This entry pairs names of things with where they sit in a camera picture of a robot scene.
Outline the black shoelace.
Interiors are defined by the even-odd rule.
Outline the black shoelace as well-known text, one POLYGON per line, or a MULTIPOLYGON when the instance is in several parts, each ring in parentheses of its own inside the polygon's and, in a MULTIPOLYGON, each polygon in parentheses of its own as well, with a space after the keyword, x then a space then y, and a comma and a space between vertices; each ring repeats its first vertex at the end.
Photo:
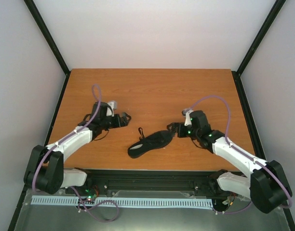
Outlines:
POLYGON ((162 137, 159 132, 155 132, 151 135, 145 136, 142 128, 138 128, 138 131, 140 134, 139 140, 142 141, 143 143, 155 144, 155 143, 162 142, 162 137))

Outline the black canvas shoe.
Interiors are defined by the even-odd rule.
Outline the black canvas shoe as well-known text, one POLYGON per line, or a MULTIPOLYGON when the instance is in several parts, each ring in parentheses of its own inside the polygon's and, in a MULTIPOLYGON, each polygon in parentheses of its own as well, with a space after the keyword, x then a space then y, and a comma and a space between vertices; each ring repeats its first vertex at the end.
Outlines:
POLYGON ((164 148, 173 139, 172 133, 168 130, 160 130, 149 136, 144 135, 142 128, 138 128, 138 131, 141 135, 139 141, 131 145, 127 150, 128 155, 133 159, 139 158, 149 151, 164 148))

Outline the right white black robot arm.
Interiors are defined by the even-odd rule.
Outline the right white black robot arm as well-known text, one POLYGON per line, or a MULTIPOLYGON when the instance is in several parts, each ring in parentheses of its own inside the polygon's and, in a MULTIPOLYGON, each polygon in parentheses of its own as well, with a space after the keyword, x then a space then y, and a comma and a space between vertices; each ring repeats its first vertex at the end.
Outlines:
POLYGON ((217 189, 250 199, 265 214, 290 202, 292 190, 280 163, 268 162, 237 146, 223 132, 211 128, 203 111, 187 110, 183 115, 184 122, 171 123, 167 129, 180 138, 197 141, 201 148, 227 160, 243 174, 218 171, 217 189))

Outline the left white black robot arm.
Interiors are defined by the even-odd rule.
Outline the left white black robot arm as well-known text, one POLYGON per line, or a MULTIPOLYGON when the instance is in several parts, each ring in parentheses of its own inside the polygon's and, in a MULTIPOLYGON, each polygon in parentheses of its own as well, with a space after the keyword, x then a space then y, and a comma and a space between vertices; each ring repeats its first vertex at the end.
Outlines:
POLYGON ((93 190, 93 181, 80 169, 65 169, 64 163, 78 149, 96 141, 103 131, 125 127, 131 121, 126 112, 116 114, 116 101, 96 102, 68 135, 46 146, 37 145, 32 151, 24 174, 24 183, 34 190, 55 194, 61 188, 76 186, 82 193, 93 190))

